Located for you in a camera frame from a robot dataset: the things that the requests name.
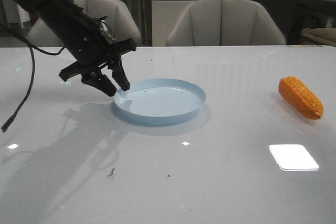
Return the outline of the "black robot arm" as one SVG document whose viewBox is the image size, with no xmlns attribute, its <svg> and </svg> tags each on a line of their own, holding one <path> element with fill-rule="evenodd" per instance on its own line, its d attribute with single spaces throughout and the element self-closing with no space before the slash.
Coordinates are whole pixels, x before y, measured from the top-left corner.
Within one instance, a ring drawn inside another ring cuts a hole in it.
<svg viewBox="0 0 336 224">
<path fill-rule="evenodd" d="M 25 11 L 37 14 L 76 59 L 59 73 L 63 81 L 81 75 L 82 83 L 112 97 L 117 89 L 101 72 L 107 67 L 112 70 L 112 77 L 119 87 L 123 91 L 129 90 L 121 56 L 136 50 L 131 37 L 117 42 L 114 32 L 104 22 L 105 17 L 89 17 L 74 0 L 14 1 Z"/>
</svg>

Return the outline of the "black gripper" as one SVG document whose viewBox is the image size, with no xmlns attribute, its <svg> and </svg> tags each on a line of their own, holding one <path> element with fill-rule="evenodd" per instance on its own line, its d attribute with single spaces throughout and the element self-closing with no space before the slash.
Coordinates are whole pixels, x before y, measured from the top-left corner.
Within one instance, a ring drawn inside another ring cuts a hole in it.
<svg viewBox="0 0 336 224">
<path fill-rule="evenodd" d="M 72 1 L 48 0 L 36 9 L 36 13 L 76 59 L 59 73 L 63 81 L 79 74 L 83 84 L 113 97 L 117 89 L 101 72 L 108 66 L 119 87 L 123 91 L 129 90 L 121 56 L 136 50 L 132 38 L 109 42 L 107 32 L 100 27 L 100 20 L 89 17 Z"/>
</svg>

